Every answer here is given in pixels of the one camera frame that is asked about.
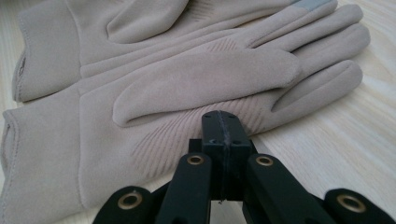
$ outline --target brass grommet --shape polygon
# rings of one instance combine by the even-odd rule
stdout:
[[[256,162],[263,166],[271,166],[274,164],[273,160],[271,160],[271,158],[266,156],[260,156],[256,158]]]
[[[133,203],[125,202],[125,200],[127,198],[129,198],[129,197],[134,197],[135,201]],[[120,197],[118,205],[119,205],[120,209],[129,210],[129,209],[136,208],[142,202],[143,202],[142,195],[139,192],[134,191],[134,192],[131,192],[131,193],[124,194],[122,197]]]
[[[346,194],[341,194],[337,196],[337,202],[339,202],[343,207],[345,207],[347,210],[356,212],[356,213],[363,213],[366,211],[366,206],[364,203],[362,203],[359,199],[346,195]]]
[[[204,158],[201,156],[190,156],[187,158],[187,162],[191,165],[199,165],[204,163]]]

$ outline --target stitched seam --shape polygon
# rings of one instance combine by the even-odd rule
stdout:
[[[301,18],[303,18],[303,17],[305,17],[305,16],[308,16],[309,14],[310,14],[310,12],[308,12],[307,14],[304,14],[304,15],[300,16],[298,19],[294,20],[292,23],[295,23],[295,22],[299,21]],[[271,33],[269,33],[269,34],[267,34],[267,35],[261,35],[260,37],[254,39],[250,44],[248,44],[247,47],[248,47],[248,48],[254,48],[254,46],[256,46],[256,42],[259,42],[261,39],[267,37],[268,35],[271,35],[271,34],[273,34],[274,32],[276,32],[276,31],[278,31],[278,30],[281,30],[281,29],[284,28],[285,26],[286,26],[286,25],[283,25],[281,28],[272,31]]]
[[[353,35],[353,33],[357,30],[357,28],[356,27],[351,27],[351,29],[349,29],[350,31],[349,31],[349,33],[347,33],[346,35],[344,35],[344,34],[342,34],[342,33],[338,33],[338,34],[342,34],[342,38],[343,39],[348,39],[350,36],[352,36]],[[321,46],[321,48],[317,48],[317,49],[315,49],[315,52],[311,52],[311,54],[313,54],[313,55],[315,55],[315,54],[317,54],[318,52],[321,52],[321,51],[323,51],[324,49],[327,49],[327,48],[330,48],[331,46],[334,46],[334,45],[337,45],[337,44],[339,44],[339,42],[338,42],[338,38],[336,39],[331,39],[331,41],[329,41],[329,43],[327,43],[326,45],[323,45],[323,46]]]
[[[302,95],[301,97],[299,97],[299,98],[296,99],[295,101],[289,103],[289,104],[286,105],[286,106],[283,106],[283,107],[281,107],[281,108],[278,108],[277,110],[274,110],[274,108],[276,107],[277,103],[278,103],[280,100],[282,100],[282,98],[283,98],[286,94],[288,94],[294,87],[298,86],[298,84],[295,85],[294,87],[290,88],[290,89],[287,90],[285,93],[283,93],[280,97],[278,97],[278,99],[277,99],[276,102],[274,103],[274,106],[271,108],[271,112],[276,113],[276,112],[278,112],[278,111],[281,111],[281,110],[283,110],[283,109],[289,107],[290,105],[293,105],[293,104],[297,103],[298,101],[301,101],[301,100],[304,99],[306,96],[308,96],[310,93],[312,93],[312,92],[314,92],[314,91],[316,91],[316,90],[318,90],[318,89],[323,88],[324,86],[326,86],[327,84],[329,84],[329,82],[331,82],[331,81],[335,80],[336,78],[338,78],[341,74],[343,74],[346,70],[348,70],[348,69],[350,68],[350,66],[351,66],[351,64],[348,65],[348,66],[347,66],[342,72],[340,72],[337,76],[333,77],[332,79],[329,79],[328,81],[326,81],[326,83],[324,83],[324,84],[322,84],[322,85],[319,85],[319,86],[317,86],[316,88],[314,88],[313,90],[311,90],[311,91],[305,93],[304,95]],[[307,79],[307,78],[310,78],[311,76],[314,76],[314,75],[315,75],[315,73],[314,73],[313,75],[310,75],[310,76],[304,78],[303,80],[299,81],[299,83],[302,82],[302,81],[304,81],[304,80]]]
[[[78,191],[78,203],[82,208],[87,208],[83,203],[82,203],[82,196],[81,196],[81,185],[80,185],[80,177],[81,177],[81,106],[80,106],[80,99],[81,99],[81,92],[79,89],[79,86],[77,87],[78,89],[78,127],[79,127],[79,149],[78,149],[78,169],[77,169],[77,179],[76,179],[76,183],[77,183],[77,191]]]
[[[18,97],[19,97],[18,85],[20,83],[21,77],[22,77],[23,72],[24,72],[25,63],[26,63],[26,49],[23,49],[23,52],[21,53],[21,56],[18,59],[17,64],[15,66],[14,77],[13,77],[13,82],[12,82],[12,85],[15,85],[15,86],[13,86],[14,91],[13,91],[12,97],[16,101],[19,101],[19,99],[18,99]]]
[[[17,88],[17,91],[15,91],[15,94],[16,94],[15,99],[17,101],[20,101],[22,96],[23,96],[22,91],[21,91],[21,86],[22,86],[22,83],[24,81],[24,78],[26,76],[28,76],[28,75],[26,75],[26,73],[28,73],[28,69],[27,68],[29,68],[29,63],[30,63],[30,60],[32,59],[32,57],[30,57],[30,55],[31,55],[31,53],[30,53],[31,41],[30,41],[30,37],[28,35],[28,32],[26,30],[26,26],[25,26],[25,24],[23,22],[22,15],[20,15],[19,21],[20,21],[21,32],[22,32],[22,35],[24,36],[24,40],[25,40],[25,51],[24,51],[25,52],[25,62],[24,62],[23,72],[18,75],[19,81],[18,81],[18,83],[16,83],[18,88]]]
[[[14,138],[13,138],[13,141],[12,141],[12,149],[14,151],[14,156],[12,157],[12,165],[10,165],[9,177],[8,177],[9,178],[9,182],[7,183],[7,186],[5,186],[5,190],[4,190],[5,196],[4,196],[4,200],[3,200],[3,206],[2,206],[2,208],[3,208],[2,219],[3,219],[4,223],[7,223],[6,222],[6,208],[7,208],[6,207],[6,201],[7,201],[7,198],[8,198],[9,189],[12,186],[12,181],[13,181],[13,178],[14,178],[15,167],[16,167],[16,164],[17,164],[18,147],[19,147],[19,143],[20,143],[20,141],[19,141],[19,128],[18,128],[19,124],[18,124],[17,120],[14,118],[14,116],[12,116],[12,114],[10,112],[7,113],[7,116],[12,121],[12,126],[14,126],[14,132],[15,133],[14,133]]]
[[[67,2],[65,2],[64,4],[66,5],[67,10],[70,13],[70,17],[73,19],[73,22],[74,22],[75,28],[76,28],[76,33],[78,36],[78,64],[79,64],[78,74],[79,74],[79,77],[82,78],[82,75],[81,75],[81,41],[80,41],[81,38],[79,36],[78,24],[77,24],[74,14],[72,13],[72,10],[70,10],[70,7],[67,4]]]
[[[7,124],[7,123],[6,123],[5,125],[6,125],[6,127],[5,127],[5,129],[4,129],[4,132],[3,132],[3,139],[2,139],[2,142],[1,142],[1,148],[2,148],[1,157],[2,157],[2,161],[4,162],[3,167],[4,167],[5,170],[6,170],[6,169],[9,168],[9,164],[6,162],[6,160],[7,160],[6,139],[7,139],[7,135],[8,135],[8,132],[9,132],[10,125]]]

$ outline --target glove finger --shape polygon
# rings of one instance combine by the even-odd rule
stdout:
[[[303,68],[299,79],[356,56],[369,43],[368,29],[361,24],[354,24],[337,34],[295,50],[293,54],[300,59]]]
[[[147,57],[160,49],[173,48],[175,43],[179,45],[186,41],[198,39],[204,35],[224,32],[248,21],[274,14],[290,4],[290,0],[254,0],[249,2],[249,4],[243,4],[240,0],[227,2],[207,0],[190,1],[186,6],[186,10],[180,15],[174,26],[166,34],[151,38],[148,45],[145,44],[143,50],[131,50],[131,52],[103,60],[99,63],[85,64],[81,67],[81,75],[83,77],[90,77],[124,66],[127,63],[134,63],[135,60]],[[169,40],[164,41],[164,36],[167,36]]]
[[[183,12],[188,0],[135,0],[108,25],[108,39],[135,43],[167,31]]]
[[[269,128],[306,116],[359,86],[362,72],[352,61],[343,61],[304,79],[287,91],[272,108]]]
[[[284,88],[301,68],[286,51],[244,49],[178,57],[140,73],[114,104],[113,120],[121,127],[136,125],[134,119],[142,116]]]
[[[330,35],[361,20],[363,13],[357,5],[346,5],[338,8],[333,14],[314,21],[305,27],[272,40],[260,48],[283,49],[292,52],[297,48]]]
[[[248,27],[244,33],[234,37],[243,48],[258,46],[292,32],[312,21],[328,16],[337,7],[337,1],[299,1],[273,16]]]

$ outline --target light wood grain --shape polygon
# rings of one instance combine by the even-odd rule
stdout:
[[[0,110],[21,106],[12,101],[12,73],[23,39],[17,13],[40,0],[0,1]],[[263,144],[306,187],[323,197],[329,189],[353,189],[396,218],[396,1],[340,0],[359,4],[361,21],[371,33],[370,46],[354,60],[363,70],[361,85],[318,112],[253,137]],[[0,127],[4,126],[3,118]],[[147,185],[156,189],[171,178]],[[0,186],[4,177],[0,175]],[[240,203],[213,203],[211,223],[245,223]],[[58,224],[92,223],[98,209]]]

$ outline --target glove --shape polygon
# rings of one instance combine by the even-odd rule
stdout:
[[[101,73],[147,56],[147,52],[135,55],[140,49],[158,44],[164,49],[168,40],[175,45],[177,37],[183,36],[180,43],[233,28],[279,11],[291,1],[195,0],[184,13],[187,0],[46,1],[20,14],[26,48],[14,73],[14,100],[49,95],[95,75],[98,69]],[[108,68],[97,64],[108,59]],[[83,69],[91,63],[99,66],[93,73]]]
[[[319,8],[317,8],[317,10],[310,12],[307,15],[305,15],[306,10],[302,10],[302,11],[300,11],[300,13],[296,13],[295,9],[294,10],[291,9],[290,12],[288,10],[284,10],[282,14],[277,14],[276,16],[271,17],[271,20],[269,20],[264,25],[262,25],[261,31],[265,34],[265,35],[263,35],[264,38],[262,41],[269,41],[271,39],[280,37],[280,36],[286,34],[287,32],[291,32],[295,29],[300,28],[301,26],[304,26],[305,24],[308,24],[311,21],[317,20],[320,17],[324,17],[324,16],[332,13],[333,8],[336,5],[336,2],[326,0],[326,1],[322,2],[322,5],[323,5],[323,7],[319,7]],[[142,57],[142,58],[140,58],[136,61],[133,61],[131,63],[127,63],[123,66],[106,71],[106,72],[100,74],[100,76],[97,75],[97,76],[99,76],[99,78],[88,79],[88,81],[81,80],[81,82],[84,82],[84,85],[83,85],[84,88],[82,88],[82,89],[83,89],[83,91],[89,91],[94,88],[98,88],[101,85],[107,84],[108,82],[111,82],[118,78],[126,76],[127,74],[131,73],[131,71],[137,70],[139,68],[142,68],[144,66],[147,66],[152,63],[156,63],[158,61],[161,61],[161,60],[164,60],[167,58],[171,58],[171,57],[178,55],[184,51],[187,51],[189,49],[193,49],[193,50],[190,50],[189,53],[210,51],[211,49],[208,46],[196,48],[197,46],[201,46],[207,42],[214,42],[214,43],[211,43],[211,45],[227,46],[227,41],[229,39],[228,37],[232,34],[238,33],[238,31],[239,31],[238,29],[233,29],[233,30],[215,32],[210,35],[204,35],[199,38],[193,39],[192,41],[181,42],[181,44],[174,45],[172,48],[159,50],[158,52],[150,54],[147,57]],[[323,32],[323,34],[330,34],[332,32],[332,29],[329,29],[329,30],[322,29],[322,32]],[[146,49],[140,50],[140,52],[143,52],[143,51],[146,52],[149,50],[150,50],[150,48],[146,48]]]
[[[300,17],[304,11],[310,16],[318,15],[322,7],[335,8],[334,4],[325,4],[318,8],[309,6],[293,6],[286,12],[291,15],[294,11],[294,15]],[[221,109],[234,113],[246,125],[247,132],[254,134],[307,115],[338,99],[361,82],[359,67],[352,61],[345,61],[369,42],[369,35],[364,27],[359,24],[349,25],[360,17],[361,11],[358,7],[342,7],[331,16],[301,28],[302,32],[295,30],[267,43],[248,45],[255,49],[223,51],[224,56],[217,51],[186,51],[184,57],[175,56],[150,64],[106,85],[89,86],[88,84],[94,83],[100,76],[86,78],[51,97],[6,111],[2,144],[2,164],[6,174],[1,196],[2,221],[50,223],[103,203],[108,195],[121,187],[141,185],[171,171],[178,158],[186,152],[188,140],[200,137],[200,117],[207,111]],[[334,24],[334,19],[341,20],[340,23],[344,26]],[[242,36],[254,36],[252,32],[267,36],[264,25],[265,23],[260,22],[247,29],[238,29],[229,38],[241,41],[237,46],[244,46],[250,41]],[[331,30],[330,35],[319,34],[324,25]],[[311,35],[306,31],[318,33]],[[291,44],[297,49],[291,51],[292,54],[282,49],[286,46],[285,40],[299,41],[297,37],[303,37],[303,34],[307,35],[307,38],[302,38],[305,42],[300,41],[301,45]],[[203,50],[202,47],[198,47],[197,51]],[[222,66],[217,63],[228,60],[233,60],[230,64],[235,66],[223,66],[228,69],[229,74],[208,76],[213,82],[208,80],[203,83],[200,78],[189,80],[192,88],[204,88],[205,93],[221,84],[227,92],[235,91],[225,87],[229,85],[228,82],[231,82],[231,87],[235,87],[233,79],[238,78],[239,73],[234,69],[239,64],[247,69],[245,73],[249,77],[240,78],[244,82],[240,83],[237,91],[248,89],[250,83],[245,79],[251,78],[257,78],[260,83],[265,84],[262,91],[256,94],[252,91],[252,94],[243,98],[189,110],[163,110],[162,113],[148,114],[148,119],[143,115],[136,118],[139,122],[125,122],[122,127],[118,124],[123,122],[122,119],[114,121],[113,112],[118,109],[116,100],[120,100],[121,94],[133,84],[126,81],[137,81],[145,77],[151,71],[150,67],[159,69],[158,71],[162,70],[160,68],[167,68],[166,61],[181,64],[180,71],[162,70],[160,74],[157,73],[158,76],[169,76],[167,83],[178,81],[173,79],[173,73],[182,74],[182,70],[186,71],[188,66],[183,63],[190,63],[190,60],[197,65],[193,67],[195,75],[187,76],[198,77],[202,74],[199,68],[206,68],[206,64],[198,66],[200,62],[197,60],[204,59],[204,55],[210,53],[218,55],[219,57],[213,59],[219,61],[209,64],[208,68]],[[246,58],[250,53],[264,60],[268,59],[267,55],[273,55],[279,62],[272,60],[268,63],[260,61],[262,64],[251,63],[249,60],[255,57]],[[271,80],[272,84],[266,84],[266,80]],[[172,92],[162,94],[164,95],[160,96],[163,99],[166,96],[170,99],[173,97]],[[189,100],[186,98],[179,103],[183,105]]]

